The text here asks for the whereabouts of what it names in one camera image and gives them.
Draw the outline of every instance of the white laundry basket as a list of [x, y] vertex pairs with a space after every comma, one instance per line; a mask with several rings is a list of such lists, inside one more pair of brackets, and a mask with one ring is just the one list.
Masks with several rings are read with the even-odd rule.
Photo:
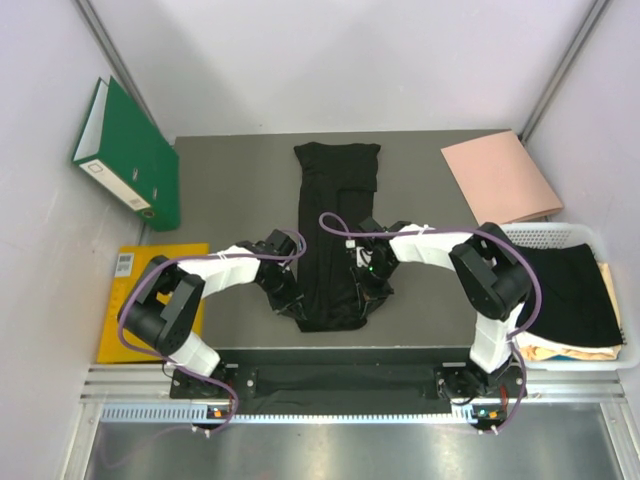
[[[584, 225], [571, 223], [511, 223], [502, 225], [502, 229], [509, 239], [516, 245], [532, 248], [566, 248], [588, 244], [593, 255], [599, 262], [606, 262], [604, 249], [593, 233]], [[624, 345], [617, 360], [609, 361], [583, 361], [583, 360], [546, 360], [542, 362], [527, 362], [527, 367], [541, 370], [560, 371], [594, 371], [617, 370], [619, 368], [631, 368], [640, 360], [640, 349], [637, 340], [632, 335], [625, 335], [624, 326], [630, 321], [626, 315], [624, 302], [617, 298], [620, 308], [620, 324]]]

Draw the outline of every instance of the paper stack in binder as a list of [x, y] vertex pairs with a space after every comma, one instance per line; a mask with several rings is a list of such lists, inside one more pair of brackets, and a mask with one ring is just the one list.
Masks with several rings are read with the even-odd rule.
[[72, 160], [154, 230], [180, 225], [178, 155], [113, 77], [98, 80]]

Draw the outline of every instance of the black cloth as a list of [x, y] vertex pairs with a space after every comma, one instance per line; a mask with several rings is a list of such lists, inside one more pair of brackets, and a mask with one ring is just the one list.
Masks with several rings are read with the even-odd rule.
[[[576, 347], [622, 344], [615, 312], [598, 264], [588, 245], [564, 249], [519, 247], [542, 287], [542, 309], [527, 330]], [[531, 315], [534, 295], [525, 302], [518, 326]]]
[[[304, 332], [355, 330], [366, 324], [359, 313], [358, 295], [345, 239], [320, 228], [318, 217], [334, 212], [349, 230], [371, 216], [377, 189], [380, 145], [323, 145], [294, 148], [302, 167], [298, 229], [307, 240], [307, 253], [298, 260], [298, 285], [304, 294]], [[336, 222], [327, 224], [341, 228]]]

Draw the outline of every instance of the white wall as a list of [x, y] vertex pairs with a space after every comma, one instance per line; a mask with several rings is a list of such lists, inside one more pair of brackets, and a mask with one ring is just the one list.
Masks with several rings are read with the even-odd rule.
[[[562, 220], [603, 238], [628, 318], [640, 332], [640, 3], [616, 0], [528, 148], [566, 206]], [[640, 423], [640, 369], [621, 372]]]
[[0, 18], [0, 478], [49, 479], [139, 223], [69, 162], [110, 74], [72, 2], [0, 2]]
[[93, 0], [168, 136], [520, 130], [590, 0]]

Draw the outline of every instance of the purple cable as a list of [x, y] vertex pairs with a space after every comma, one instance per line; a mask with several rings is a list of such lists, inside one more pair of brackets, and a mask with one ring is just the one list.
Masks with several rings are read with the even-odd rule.
[[[324, 222], [325, 218], [327, 217], [330, 217], [336, 220], [340, 224], [340, 226], [343, 228], [343, 230], [341, 231], [341, 230], [337, 230], [335, 228], [331, 228], [327, 226]], [[522, 370], [522, 385], [520, 386], [520, 391], [518, 392], [518, 397], [516, 398], [516, 402], [513, 405], [513, 408], [511, 409], [511, 413], [507, 416], [504, 423], [502, 423], [502, 425], [496, 428], [496, 435], [500, 433], [507, 425], [509, 425], [512, 421], [514, 414], [520, 408], [520, 404], [522, 403], [522, 399], [524, 398], [524, 394], [527, 386], [527, 371], [524, 363], [524, 358], [522, 357], [522, 354], [520, 353], [520, 351], [518, 351], [518, 349], [513, 344], [513, 338], [516, 335], [526, 331], [531, 325], [533, 325], [533, 323], [538, 318], [540, 309], [542, 308], [542, 287], [540, 286], [540, 281], [538, 280], [536, 273], [534, 272], [529, 262], [524, 258], [524, 256], [520, 252], [518, 252], [518, 250], [513, 248], [511, 245], [509, 245], [502, 239], [496, 237], [495, 235], [491, 235], [490, 233], [482, 232], [480, 230], [476, 230], [474, 228], [469, 228], [469, 227], [431, 228], [429, 230], [424, 230], [424, 231], [413, 230], [409, 232], [377, 232], [377, 233], [350, 232], [346, 222], [333, 212], [324, 212], [322, 215], [320, 215], [320, 218], [318, 218], [318, 223], [320, 224], [320, 227], [323, 230], [329, 233], [332, 233], [334, 235], [347, 237], [347, 238], [393, 238], [393, 237], [407, 237], [411, 235], [433, 235], [436, 233], [470, 233], [472, 235], [478, 235], [479, 237], [482, 237], [494, 242], [495, 244], [507, 250], [514, 257], [516, 257], [516, 260], [518, 260], [522, 264], [527, 274], [529, 275], [529, 278], [531, 278], [531, 283], [533, 285], [533, 291], [535, 295], [535, 304], [533, 307], [533, 311], [531, 312], [531, 315], [529, 316], [527, 321], [524, 322], [524, 324], [522, 324], [521, 327], [507, 334], [507, 341], [509, 342], [509, 347], [511, 348], [511, 352], [518, 359], [518, 363], [520, 364], [520, 369]]]
[[[133, 290], [133, 292], [131, 293], [131, 295], [129, 296], [129, 300], [127, 301], [127, 303], [124, 305], [123, 309], [122, 309], [122, 314], [120, 315], [120, 320], [118, 321], [118, 339], [120, 340], [120, 343], [122, 343], [125, 347], [127, 347], [130, 350], [136, 351], [136, 352], [140, 352], [140, 353], [145, 353], [147, 355], [152, 355], [154, 357], [157, 357], [159, 359], [164, 360], [165, 362], [168, 363], [173, 363], [173, 361], [171, 360], [171, 358], [169, 357], [165, 357], [161, 354], [159, 354], [158, 352], [156, 352], [155, 350], [151, 350], [151, 349], [147, 349], [147, 348], [140, 348], [136, 345], [131, 344], [130, 342], [127, 341], [126, 338], [124, 338], [124, 324], [125, 321], [127, 319], [127, 316], [129, 315], [129, 312], [131, 311], [131, 307], [133, 306], [135, 300], [138, 298], [138, 295], [140, 295], [140, 292], [142, 291], [143, 288], [145, 288], [149, 282], [151, 282], [151, 280], [157, 275], [159, 274], [162, 270], [164, 270], [165, 268], [167, 268], [170, 265], [175, 265], [178, 262], [182, 262], [184, 260], [225, 260], [225, 259], [232, 259], [232, 258], [257, 258], [258, 260], [276, 260], [276, 261], [280, 261], [280, 262], [292, 262], [293, 260], [297, 260], [298, 258], [302, 257], [305, 252], [307, 251], [307, 242], [305, 240], [305, 238], [296, 230], [281, 230], [285, 233], [288, 234], [293, 234], [295, 236], [298, 237], [298, 240], [300, 242], [298, 251], [292, 255], [286, 255], [286, 256], [279, 256], [279, 255], [263, 255], [263, 254], [257, 254], [257, 253], [229, 253], [229, 254], [225, 254], [223, 257], [218, 255], [218, 254], [209, 254], [209, 255], [185, 255], [182, 257], [176, 257], [176, 258], [171, 258], [169, 260], [167, 260], [166, 262], [162, 262], [160, 265], [158, 265], [157, 267], [155, 267], [153, 270], [151, 270], [151, 272], [149, 272], [149, 274], [144, 277], [142, 280], [140, 280], [140, 283], [138, 284], [138, 286]], [[176, 369], [180, 370], [182, 373], [186, 374], [186, 375], [190, 375], [194, 378], [197, 378], [198, 380], [201, 380], [203, 382], [207, 382], [207, 383], [211, 383], [212, 385], [215, 385], [219, 388], [222, 388], [224, 390], [226, 390], [229, 395], [232, 397], [233, 401], [231, 402], [231, 412], [229, 412], [229, 415], [227, 416], [227, 418], [225, 419], [224, 422], [222, 422], [218, 427], [216, 427], [215, 430], [212, 430], [212, 433], [218, 433], [222, 430], [224, 430], [225, 428], [227, 428], [231, 422], [231, 420], [233, 419], [233, 417], [236, 415], [236, 412], [238, 411], [238, 405], [240, 403], [240, 400], [238, 399], [238, 394], [236, 393], [236, 391], [231, 388], [229, 385], [227, 385], [224, 382], [221, 382], [220, 380], [216, 380], [215, 378], [209, 378], [209, 377], [205, 377], [204, 375], [200, 375], [197, 374], [195, 372], [191, 372], [189, 370], [187, 370], [184, 367], [181, 367], [180, 365], [176, 365]], [[172, 426], [172, 427], [168, 427], [165, 428], [164, 430], [159, 431], [158, 433], [154, 434], [150, 439], [148, 439], [145, 442], [142, 442], [138, 445], [136, 445], [133, 450], [131, 452], [129, 452], [128, 455], [126, 455], [124, 458], [118, 460], [117, 462], [114, 463], [110, 463], [106, 460], [106, 453], [104, 451], [104, 448], [101, 448], [101, 457], [102, 457], [102, 462], [105, 465], [106, 468], [109, 469], [115, 469], [118, 467], [121, 467], [122, 465], [124, 465], [125, 463], [127, 463], [129, 460], [131, 460], [131, 458], [133, 458], [138, 452], [140, 452], [141, 450], [147, 448], [149, 445], [151, 445], [153, 442], [155, 442], [158, 438], [162, 437], [163, 435], [176, 431], [176, 430], [184, 430], [187, 428], [191, 428], [191, 427], [186, 427], [184, 425], [179, 425], [179, 426]]]

